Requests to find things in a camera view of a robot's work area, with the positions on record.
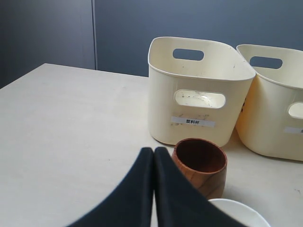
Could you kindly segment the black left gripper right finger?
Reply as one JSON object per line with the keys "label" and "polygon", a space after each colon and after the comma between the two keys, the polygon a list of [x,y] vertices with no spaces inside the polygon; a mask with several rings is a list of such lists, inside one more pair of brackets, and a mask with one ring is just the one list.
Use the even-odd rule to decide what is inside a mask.
{"label": "black left gripper right finger", "polygon": [[243,227],[200,194],[179,171],[168,150],[154,151],[154,191],[159,227]]}

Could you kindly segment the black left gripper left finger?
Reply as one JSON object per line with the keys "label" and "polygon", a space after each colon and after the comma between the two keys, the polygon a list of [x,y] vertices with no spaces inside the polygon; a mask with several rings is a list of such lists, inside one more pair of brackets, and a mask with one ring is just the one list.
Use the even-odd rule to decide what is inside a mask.
{"label": "black left gripper left finger", "polygon": [[120,184],[71,227],[149,227],[153,204],[153,150],[141,148]]}

